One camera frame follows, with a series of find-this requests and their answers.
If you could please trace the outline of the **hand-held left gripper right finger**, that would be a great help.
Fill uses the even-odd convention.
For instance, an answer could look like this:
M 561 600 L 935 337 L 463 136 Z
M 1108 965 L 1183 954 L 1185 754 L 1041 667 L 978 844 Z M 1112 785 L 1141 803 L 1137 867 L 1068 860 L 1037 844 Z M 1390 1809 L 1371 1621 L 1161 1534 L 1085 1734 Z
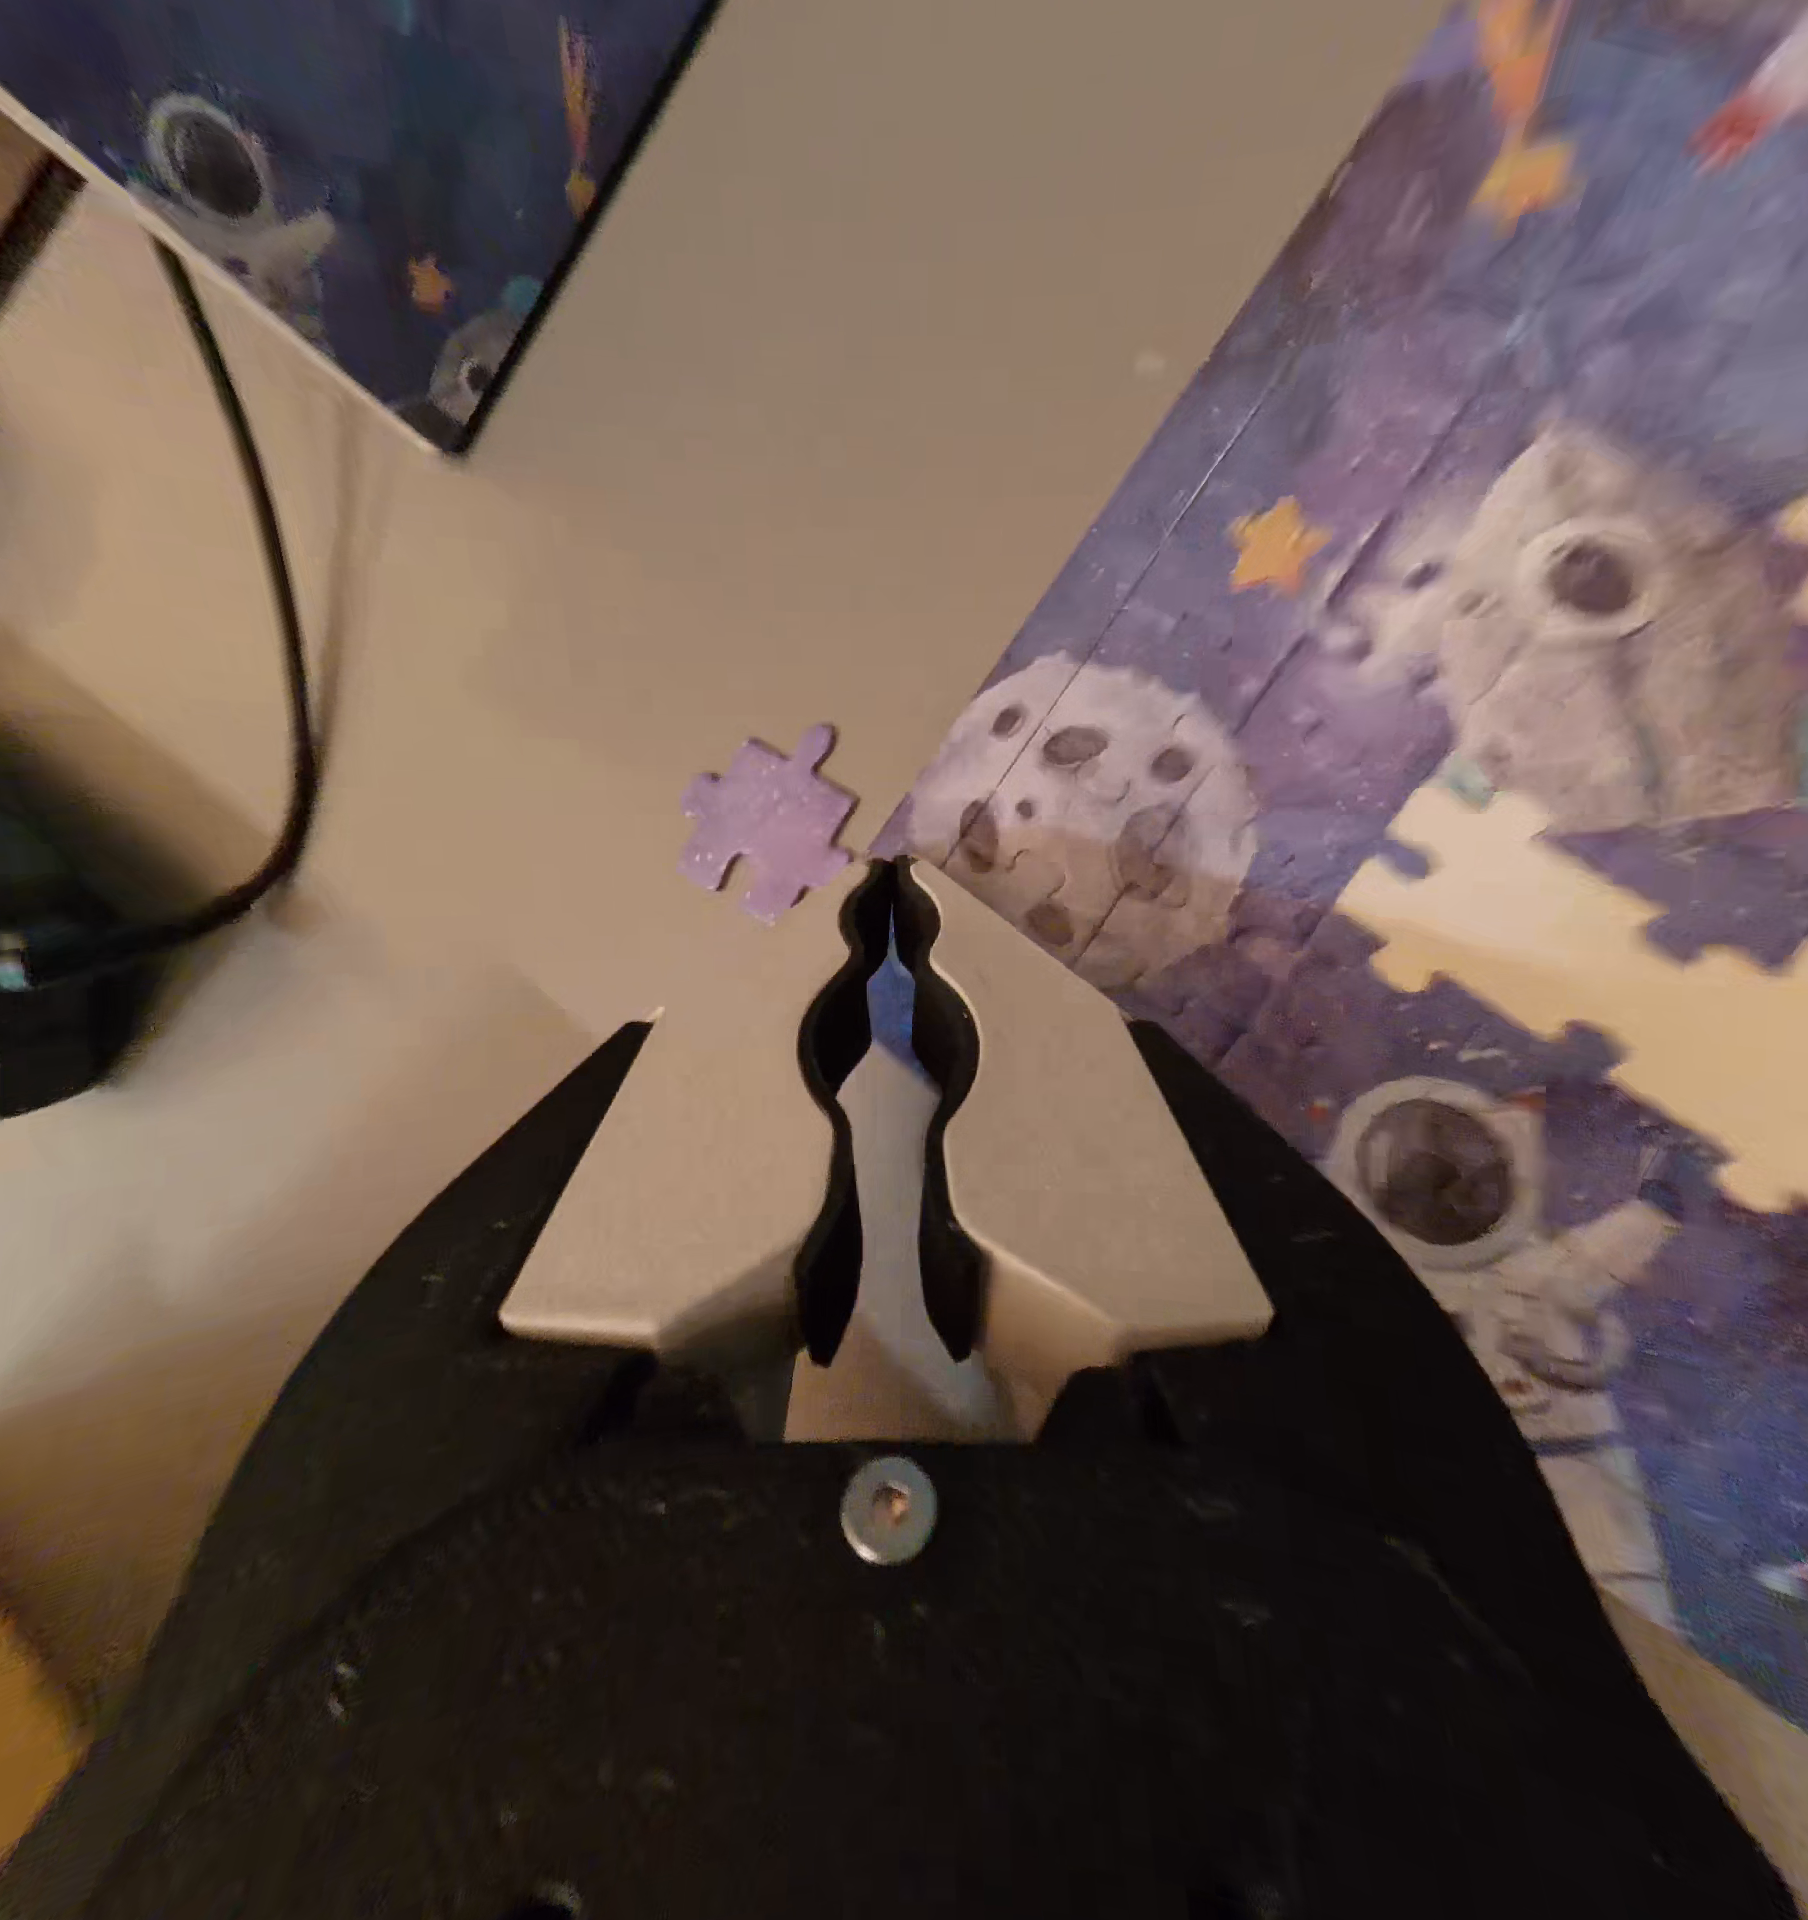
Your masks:
M 1271 1297 L 1131 1020 L 936 867 L 892 877 L 940 1092 L 916 1260 L 947 1351 L 1043 1417 L 1081 1372 L 1259 1339 Z

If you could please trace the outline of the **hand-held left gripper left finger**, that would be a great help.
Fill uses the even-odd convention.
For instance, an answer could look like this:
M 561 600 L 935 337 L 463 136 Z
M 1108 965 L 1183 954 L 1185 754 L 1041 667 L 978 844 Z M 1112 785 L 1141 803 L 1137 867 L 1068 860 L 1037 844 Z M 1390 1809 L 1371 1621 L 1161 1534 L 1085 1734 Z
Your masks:
M 518 1339 L 828 1364 L 865 1222 L 841 1092 L 893 871 L 859 862 L 664 1002 L 501 1302 Z

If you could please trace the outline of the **space print jigsaw puzzle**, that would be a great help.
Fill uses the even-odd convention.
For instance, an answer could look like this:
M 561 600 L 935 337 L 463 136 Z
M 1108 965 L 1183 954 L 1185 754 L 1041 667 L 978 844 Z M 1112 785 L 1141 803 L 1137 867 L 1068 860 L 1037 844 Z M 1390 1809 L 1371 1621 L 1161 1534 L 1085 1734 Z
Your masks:
M 1808 5 L 1453 5 L 892 819 L 1808 1734 Z

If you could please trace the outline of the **space print puzzle box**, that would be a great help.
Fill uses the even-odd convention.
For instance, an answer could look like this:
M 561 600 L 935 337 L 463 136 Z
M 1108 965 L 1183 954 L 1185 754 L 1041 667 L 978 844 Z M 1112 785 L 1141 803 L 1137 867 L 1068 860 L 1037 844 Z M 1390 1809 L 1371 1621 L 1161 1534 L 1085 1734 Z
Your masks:
M 458 456 L 717 13 L 0 1 L 0 92 Z

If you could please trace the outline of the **dark grey charger box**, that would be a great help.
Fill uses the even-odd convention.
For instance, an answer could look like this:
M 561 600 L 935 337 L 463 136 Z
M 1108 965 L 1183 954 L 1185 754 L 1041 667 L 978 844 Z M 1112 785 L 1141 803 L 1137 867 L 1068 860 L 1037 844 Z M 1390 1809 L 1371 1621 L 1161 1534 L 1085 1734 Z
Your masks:
M 213 851 L 193 851 L 159 803 L 176 785 L 89 791 L 79 765 L 43 737 L 0 725 L 0 972 L 21 944 L 89 960 L 114 933 L 180 919 L 223 891 Z M 76 981 L 0 981 L 0 1119 L 27 1117 L 114 1077 L 196 983 L 214 945 L 176 948 Z

